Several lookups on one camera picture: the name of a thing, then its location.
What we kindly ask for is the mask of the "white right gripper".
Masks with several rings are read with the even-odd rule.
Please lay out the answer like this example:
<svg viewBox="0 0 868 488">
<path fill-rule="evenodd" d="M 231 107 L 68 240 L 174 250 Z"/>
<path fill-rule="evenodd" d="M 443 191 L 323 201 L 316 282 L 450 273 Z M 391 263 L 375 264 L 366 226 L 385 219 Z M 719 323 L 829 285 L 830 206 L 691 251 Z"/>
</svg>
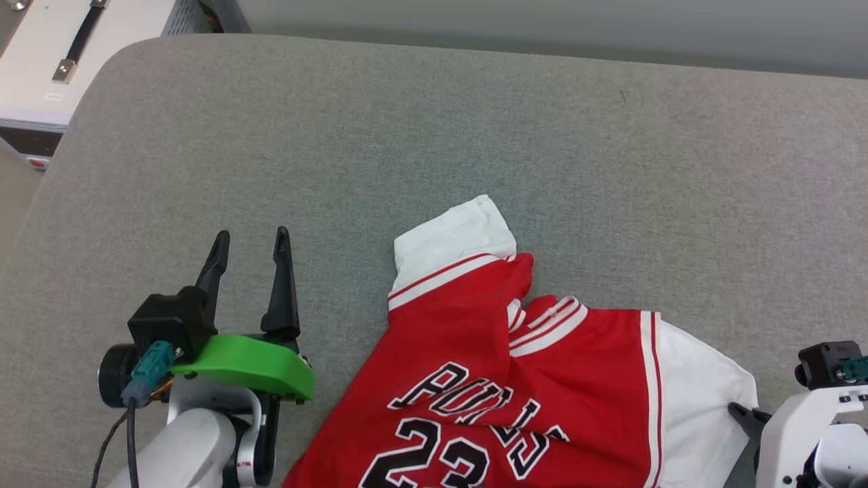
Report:
<svg viewBox="0 0 868 488">
<path fill-rule="evenodd" d="M 868 433 L 858 424 L 834 424 L 838 414 L 868 405 L 868 387 L 828 387 L 791 396 L 771 415 L 736 402 L 728 413 L 748 439 L 760 442 L 755 488 L 797 488 L 813 459 L 821 488 L 868 481 Z"/>
</svg>

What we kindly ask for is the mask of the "red basketball jersey white sleeves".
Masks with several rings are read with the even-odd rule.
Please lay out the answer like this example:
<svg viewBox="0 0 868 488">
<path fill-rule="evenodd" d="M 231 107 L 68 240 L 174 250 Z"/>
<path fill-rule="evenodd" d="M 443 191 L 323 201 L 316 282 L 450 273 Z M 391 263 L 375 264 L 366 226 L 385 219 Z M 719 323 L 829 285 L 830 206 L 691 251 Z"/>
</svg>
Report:
<svg viewBox="0 0 868 488">
<path fill-rule="evenodd" d="M 282 488 L 723 488 L 753 375 L 660 313 L 527 302 L 487 195 L 397 237 L 388 325 Z"/>
</svg>

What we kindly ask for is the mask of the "white metal equipment box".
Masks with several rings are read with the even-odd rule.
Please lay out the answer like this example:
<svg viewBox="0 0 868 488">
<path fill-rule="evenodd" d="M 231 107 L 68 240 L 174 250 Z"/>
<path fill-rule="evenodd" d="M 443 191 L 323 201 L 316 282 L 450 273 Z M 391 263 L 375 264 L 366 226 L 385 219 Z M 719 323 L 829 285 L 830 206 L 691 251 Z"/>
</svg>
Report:
<svg viewBox="0 0 868 488">
<path fill-rule="evenodd" d="M 12 3 L 21 6 L 21 18 L 0 45 L 0 147 L 37 171 L 50 166 L 84 93 L 119 50 L 151 38 L 212 31 L 199 0 L 111 0 L 66 85 L 53 83 L 52 75 L 90 0 Z"/>
</svg>

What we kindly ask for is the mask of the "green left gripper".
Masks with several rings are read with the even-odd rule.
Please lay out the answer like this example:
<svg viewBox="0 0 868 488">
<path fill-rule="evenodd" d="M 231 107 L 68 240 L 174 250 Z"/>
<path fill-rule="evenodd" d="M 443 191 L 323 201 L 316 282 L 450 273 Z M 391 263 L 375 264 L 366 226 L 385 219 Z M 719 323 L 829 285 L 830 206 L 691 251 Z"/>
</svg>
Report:
<svg viewBox="0 0 868 488">
<path fill-rule="evenodd" d="M 218 232 L 205 259 L 196 287 L 204 291 L 203 317 L 215 327 L 220 279 L 229 263 L 231 236 Z M 261 331 L 267 340 L 297 340 L 300 315 L 294 278 L 294 261 L 288 229 L 279 226 L 274 242 L 274 281 L 269 309 L 262 316 Z M 205 343 L 193 363 L 177 363 L 173 375 L 196 374 L 227 385 L 279 396 L 312 401 L 315 374 L 312 367 L 289 347 L 242 335 L 215 335 Z"/>
</svg>

